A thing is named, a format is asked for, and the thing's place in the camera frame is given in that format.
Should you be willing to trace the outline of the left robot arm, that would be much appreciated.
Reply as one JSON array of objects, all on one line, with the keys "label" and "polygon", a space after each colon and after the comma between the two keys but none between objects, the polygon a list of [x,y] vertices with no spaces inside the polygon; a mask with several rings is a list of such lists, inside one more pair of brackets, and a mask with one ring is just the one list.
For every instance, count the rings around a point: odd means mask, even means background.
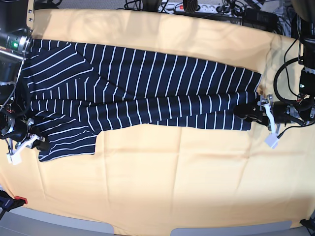
[{"label": "left robot arm", "polygon": [[[296,38],[299,43],[298,56],[283,60],[273,80],[274,94],[260,95],[254,102],[238,105],[233,113],[247,122],[257,122],[269,128],[278,138],[281,124],[291,124],[293,128],[308,127],[315,123],[315,2],[313,0],[293,0],[296,13]],[[299,92],[296,99],[282,97],[278,90],[278,78],[293,63],[302,65]]]}]

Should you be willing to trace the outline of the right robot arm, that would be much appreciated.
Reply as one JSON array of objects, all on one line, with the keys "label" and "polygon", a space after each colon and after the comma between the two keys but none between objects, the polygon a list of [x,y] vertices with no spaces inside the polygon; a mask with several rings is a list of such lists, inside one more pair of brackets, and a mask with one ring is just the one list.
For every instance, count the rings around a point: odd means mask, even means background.
[{"label": "right robot arm", "polygon": [[13,165],[20,163],[23,149],[49,147],[34,120],[25,119],[31,95],[20,76],[31,48],[33,22],[34,1],[0,2],[0,138],[7,143],[7,158]]}]

